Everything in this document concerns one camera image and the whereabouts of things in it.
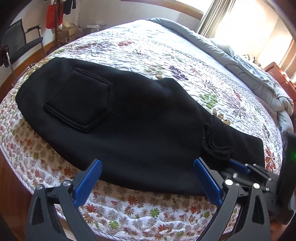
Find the black pants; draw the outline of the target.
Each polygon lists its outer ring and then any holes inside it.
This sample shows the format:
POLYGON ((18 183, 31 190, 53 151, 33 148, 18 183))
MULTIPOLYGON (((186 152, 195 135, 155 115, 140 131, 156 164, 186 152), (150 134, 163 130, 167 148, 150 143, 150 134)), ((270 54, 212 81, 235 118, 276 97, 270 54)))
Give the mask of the black pants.
POLYGON ((20 87, 24 119, 80 170, 102 162, 101 180, 133 190, 202 196, 193 171, 229 159, 264 165, 263 142, 224 124, 172 78, 53 58, 20 87))

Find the grey blue duvet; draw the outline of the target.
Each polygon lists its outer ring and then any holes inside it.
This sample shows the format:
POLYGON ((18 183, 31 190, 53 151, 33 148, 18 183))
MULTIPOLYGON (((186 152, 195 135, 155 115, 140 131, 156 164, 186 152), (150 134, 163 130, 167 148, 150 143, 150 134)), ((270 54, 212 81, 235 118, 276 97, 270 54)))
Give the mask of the grey blue duvet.
POLYGON ((293 100, 274 77, 237 55, 229 45, 220 44, 214 38, 208 39, 168 19, 152 18, 149 20, 178 33, 215 59, 277 113, 281 131, 295 131, 291 119, 294 112, 293 100))

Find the red wooden headboard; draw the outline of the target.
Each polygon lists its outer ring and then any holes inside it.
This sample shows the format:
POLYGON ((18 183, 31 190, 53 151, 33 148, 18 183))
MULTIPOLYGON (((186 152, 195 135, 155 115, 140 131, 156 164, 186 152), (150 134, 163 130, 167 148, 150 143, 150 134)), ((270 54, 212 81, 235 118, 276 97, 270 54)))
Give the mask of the red wooden headboard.
POLYGON ((295 101, 295 84, 290 81, 282 69, 272 62, 264 68, 264 71, 271 75, 285 90, 285 92, 295 101))

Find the floral quilted bedspread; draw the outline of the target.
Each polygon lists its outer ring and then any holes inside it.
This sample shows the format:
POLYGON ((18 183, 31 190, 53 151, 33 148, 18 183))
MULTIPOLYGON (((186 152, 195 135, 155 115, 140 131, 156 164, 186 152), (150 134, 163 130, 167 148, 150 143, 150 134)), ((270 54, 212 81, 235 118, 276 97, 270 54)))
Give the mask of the floral quilted bedspread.
MULTIPOLYGON (((152 80, 174 78, 222 122, 260 138, 267 169, 279 173, 282 141, 276 112, 195 45, 159 24, 138 20, 56 50, 27 70, 1 102, 1 214, 19 239, 35 186, 56 186, 77 173, 33 131, 15 101, 28 77, 54 57, 99 63, 152 80)), ((98 181, 80 211, 100 237, 196 240, 216 208, 203 197, 140 192, 98 181)))

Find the beige curtain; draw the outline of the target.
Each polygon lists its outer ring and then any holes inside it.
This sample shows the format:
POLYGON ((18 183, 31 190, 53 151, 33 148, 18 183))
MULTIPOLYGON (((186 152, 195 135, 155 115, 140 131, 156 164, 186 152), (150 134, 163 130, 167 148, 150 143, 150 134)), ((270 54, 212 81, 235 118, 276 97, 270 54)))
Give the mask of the beige curtain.
POLYGON ((236 0, 214 0, 208 11, 203 15, 197 33, 212 38, 222 20, 230 14, 236 0))

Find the black office chair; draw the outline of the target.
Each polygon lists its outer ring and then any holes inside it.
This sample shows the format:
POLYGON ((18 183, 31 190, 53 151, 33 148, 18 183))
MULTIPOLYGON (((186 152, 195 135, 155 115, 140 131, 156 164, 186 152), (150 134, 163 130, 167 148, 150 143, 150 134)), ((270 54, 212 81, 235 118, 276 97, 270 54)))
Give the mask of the black office chair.
POLYGON ((47 54, 43 44, 43 37, 41 35, 41 25, 28 28, 27 31, 25 31, 23 28, 23 21, 20 19, 10 25, 6 30, 1 39, 1 66, 5 66, 5 68, 10 67, 15 82, 17 82, 18 79, 15 75, 13 64, 38 44, 41 45, 43 54, 46 57, 47 54), (26 34, 33 30, 38 31, 39 37, 27 42, 26 34))

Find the cardboard box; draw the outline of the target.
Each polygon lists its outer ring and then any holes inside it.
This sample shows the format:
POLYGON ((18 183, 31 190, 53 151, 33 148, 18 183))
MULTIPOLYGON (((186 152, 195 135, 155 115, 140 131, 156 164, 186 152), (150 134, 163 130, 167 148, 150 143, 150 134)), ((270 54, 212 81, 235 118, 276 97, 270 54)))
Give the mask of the cardboard box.
POLYGON ((62 44, 72 42, 76 38, 78 27, 63 19, 62 24, 58 27, 58 39, 62 44))

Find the red hanging bag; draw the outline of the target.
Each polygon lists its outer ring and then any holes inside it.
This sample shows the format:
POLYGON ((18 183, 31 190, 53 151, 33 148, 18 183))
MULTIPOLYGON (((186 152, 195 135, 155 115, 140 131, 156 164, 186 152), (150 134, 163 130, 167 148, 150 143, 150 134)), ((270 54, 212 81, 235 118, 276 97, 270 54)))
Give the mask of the red hanging bag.
POLYGON ((52 4, 48 6, 47 17, 46 17, 46 28, 53 29, 60 26, 63 21, 63 5, 52 4))

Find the dark hanging clothes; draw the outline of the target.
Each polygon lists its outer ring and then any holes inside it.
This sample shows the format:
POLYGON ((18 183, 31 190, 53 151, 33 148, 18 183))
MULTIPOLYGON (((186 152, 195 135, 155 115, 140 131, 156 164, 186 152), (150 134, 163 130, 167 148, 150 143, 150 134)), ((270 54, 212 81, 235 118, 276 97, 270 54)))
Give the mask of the dark hanging clothes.
POLYGON ((63 7, 63 13, 70 15, 71 10, 76 8, 76 0, 66 0, 63 7))

